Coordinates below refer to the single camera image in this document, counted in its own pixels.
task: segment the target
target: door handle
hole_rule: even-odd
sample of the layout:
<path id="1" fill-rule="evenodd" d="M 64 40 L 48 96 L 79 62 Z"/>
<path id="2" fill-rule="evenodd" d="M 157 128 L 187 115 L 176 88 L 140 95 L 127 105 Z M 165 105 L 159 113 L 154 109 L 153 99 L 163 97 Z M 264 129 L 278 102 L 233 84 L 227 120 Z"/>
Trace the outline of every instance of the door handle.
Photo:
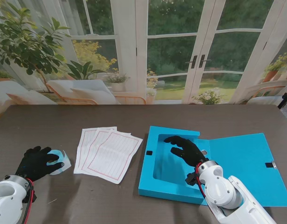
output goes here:
<path id="1" fill-rule="evenodd" d="M 198 56 L 197 56 L 197 55 L 195 55 L 195 56 L 193 57 L 192 62 L 185 62 L 185 63 L 192 63 L 192 64 L 191 64 L 191 68 L 192 68 L 192 69 L 194 69 L 194 66 L 195 66 L 195 63 L 196 63 L 196 59 L 197 59 L 197 57 L 198 57 Z"/>
<path id="2" fill-rule="evenodd" d="M 205 55 L 202 55 L 201 59 L 200 59 L 200 62 L 199 62 L 199 68 L 201 68 L 203 66 L 204 62 L 210 62 L 211 61 L 210 59 L 204 60 L 204 58 L 205 58 Z"/>

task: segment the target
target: black glove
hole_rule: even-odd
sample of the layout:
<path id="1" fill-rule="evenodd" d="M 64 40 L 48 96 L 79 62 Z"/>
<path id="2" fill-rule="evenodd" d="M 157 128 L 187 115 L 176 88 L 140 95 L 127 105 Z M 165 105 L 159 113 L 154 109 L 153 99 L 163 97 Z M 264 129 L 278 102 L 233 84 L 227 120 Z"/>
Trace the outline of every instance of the black glove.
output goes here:
<path id="1" fill-rule="evenodd" d="M 48 154 L 50 151 L 51 148 L 46 147 L 41 150 L 40 146 L 27 150 L 26 153 L 24 153 L 24 157 L 15 175 L 36 181 L 46 174 L 50 174 L 62 168 L 64 166 L 62 162 L 47 166 L 47 162 L 53 162 L 59 159 L 57 155 Z"/>
<path id="2" fill-rule="evenodd" d="M 183 150 L 176 147 L 171 148 L 171 153 L 181 157 L 189 166 L 196 167 L 201 160 L 206 160 L 198 147 L 188 139 L 183 139 L 180 136 L 172 136 L 165 139 L 164 142 L 170 142 L 173 145 L 182 147 Z"/>

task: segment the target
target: gray table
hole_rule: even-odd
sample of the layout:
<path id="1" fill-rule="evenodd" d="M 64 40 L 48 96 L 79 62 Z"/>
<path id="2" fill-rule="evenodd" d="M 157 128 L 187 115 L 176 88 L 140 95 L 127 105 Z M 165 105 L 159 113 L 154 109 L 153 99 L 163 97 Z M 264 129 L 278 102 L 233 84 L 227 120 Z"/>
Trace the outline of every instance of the gray table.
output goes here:
<path id="1" fill-rule="evenodd" d="M 102 126 L 143 138 L 120 185 L 73 175 L 82 128 Z M 138 195 L 150 126 L 196 130 L 204 139 L 264 133 L 287 187 L 287 120 L 272 105 L 11 106 L 0 119 L 0 180 L 16 171 L 28 148 L 50 146 L 64 149 L 73 166 L 35 183 L 38 199 L 30 224 L 218 223 L 205 206 Z M 287 208 L 267 211 L 278 224 L 287 224 Z"/>

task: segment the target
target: lawn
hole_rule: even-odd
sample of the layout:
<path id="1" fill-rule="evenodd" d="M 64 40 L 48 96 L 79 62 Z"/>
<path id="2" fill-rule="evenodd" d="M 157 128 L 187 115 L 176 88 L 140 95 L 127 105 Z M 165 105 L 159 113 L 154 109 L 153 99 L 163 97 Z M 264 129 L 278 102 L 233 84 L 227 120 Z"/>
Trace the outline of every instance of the lawn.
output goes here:
<path id="1" fill-rule="evenodd" d="M 164 88 L 157 89 L 155 100 L 182 99 L 186 81 L 165 82 Z M 238 86 L 238 82 L 221 81 L 215 79 L 204 79 L 199 87 L 198 94 L 206 90 L 218 87 L 223 100 L 228 102 Z"/>
<path id="2" fill-rule="evenodd" d="M 155 100 L 182 99 L 185 89 L 185 80 L 165 82 L 164 88 L 157 89 Z"/>

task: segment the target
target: stack of papers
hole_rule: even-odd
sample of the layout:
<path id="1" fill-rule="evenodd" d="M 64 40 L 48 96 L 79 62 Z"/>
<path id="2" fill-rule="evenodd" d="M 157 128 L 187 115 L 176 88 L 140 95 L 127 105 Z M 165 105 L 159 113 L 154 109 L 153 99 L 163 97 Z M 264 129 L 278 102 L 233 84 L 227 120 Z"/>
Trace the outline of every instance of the stack of papers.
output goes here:
<path id="1" fill-rule="evenodd" d="M 87 128 L 77 148 L 75 174 L 88 174 L 119 184 L 142 139 L 116 127 Z"/>

